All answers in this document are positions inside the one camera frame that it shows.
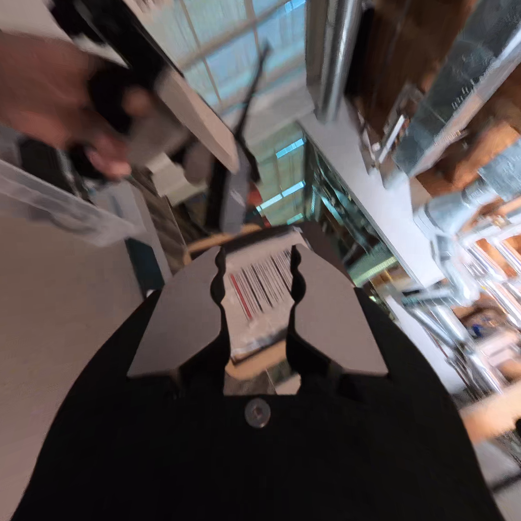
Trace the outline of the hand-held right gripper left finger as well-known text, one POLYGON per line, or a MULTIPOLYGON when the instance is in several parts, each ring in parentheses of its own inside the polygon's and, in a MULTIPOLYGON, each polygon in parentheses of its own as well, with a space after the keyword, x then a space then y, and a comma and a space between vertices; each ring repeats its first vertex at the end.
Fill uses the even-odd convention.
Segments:
POLYGON ((182 394, 224 394, 231 355, 224 275, 225 252, 213 246, 164 286, 128 378, 167 376, 182 394))

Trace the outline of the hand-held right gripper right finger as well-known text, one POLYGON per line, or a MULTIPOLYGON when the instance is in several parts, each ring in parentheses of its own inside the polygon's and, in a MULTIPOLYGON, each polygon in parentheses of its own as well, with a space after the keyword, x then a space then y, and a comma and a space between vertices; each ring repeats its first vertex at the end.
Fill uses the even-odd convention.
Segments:
POLYGON ((286 358, 300 376, 296 394, 315 389, 362 394, 390 372, 348 277, 302 244, 291 249, 286 358))

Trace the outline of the clear plastic box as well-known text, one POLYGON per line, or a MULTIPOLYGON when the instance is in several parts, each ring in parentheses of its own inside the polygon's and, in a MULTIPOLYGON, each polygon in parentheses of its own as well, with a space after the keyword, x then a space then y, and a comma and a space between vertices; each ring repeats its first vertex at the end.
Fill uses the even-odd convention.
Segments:
POLYGON ((3 160, 1 216, 51 225, 95 246, 109 246, 145 232, 140 215, 137 219, 127 220, 3 160))

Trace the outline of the glass window wall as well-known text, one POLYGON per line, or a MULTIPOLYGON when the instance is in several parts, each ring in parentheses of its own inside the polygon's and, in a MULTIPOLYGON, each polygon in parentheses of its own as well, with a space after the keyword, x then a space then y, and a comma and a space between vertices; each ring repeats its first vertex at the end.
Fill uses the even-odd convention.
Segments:
POLYGON ((269 46, 258 94, 305 81, 307 1, 135 1, 138 17, 222 116, 239 108, 269 46))

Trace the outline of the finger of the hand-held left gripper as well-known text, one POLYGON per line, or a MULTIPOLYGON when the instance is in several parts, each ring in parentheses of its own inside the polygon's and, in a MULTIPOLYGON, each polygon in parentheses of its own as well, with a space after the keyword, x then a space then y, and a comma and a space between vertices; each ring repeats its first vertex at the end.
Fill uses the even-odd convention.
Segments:
POLYGON ((188 183, 206 183, 212 175, 212 153, 201 143, 193 143, 183 159, 183 170, 188 183))
POLYGON ((163 104, 230 172, 239 169, 238 147, 232 131, 203 98, 174 69, 166 69, 155 83, 163 104))

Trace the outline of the silver ventilation duct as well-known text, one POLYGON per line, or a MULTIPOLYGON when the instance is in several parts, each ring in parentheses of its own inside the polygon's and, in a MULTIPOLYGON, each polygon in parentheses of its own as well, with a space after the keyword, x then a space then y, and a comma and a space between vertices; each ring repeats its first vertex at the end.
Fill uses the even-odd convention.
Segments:
POLYGON ((520 142, 481 167, 478 177, 459 192, 438 196, 414 212, 414 222, 428 239, 433 259, 451 248, 453 238, 496 199, 508 202, 520 195, 520 142))

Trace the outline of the person's left hand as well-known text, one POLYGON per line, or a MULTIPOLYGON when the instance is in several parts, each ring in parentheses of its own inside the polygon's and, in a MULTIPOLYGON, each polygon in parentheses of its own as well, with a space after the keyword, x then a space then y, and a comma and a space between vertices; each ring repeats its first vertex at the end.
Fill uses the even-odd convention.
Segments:
POLYGON ((1 33, 1 125, 62 151, 81 144, 103 177, 128 177, 126 144, 88 94, 91 77, 114 64, 61 39, 1 33))

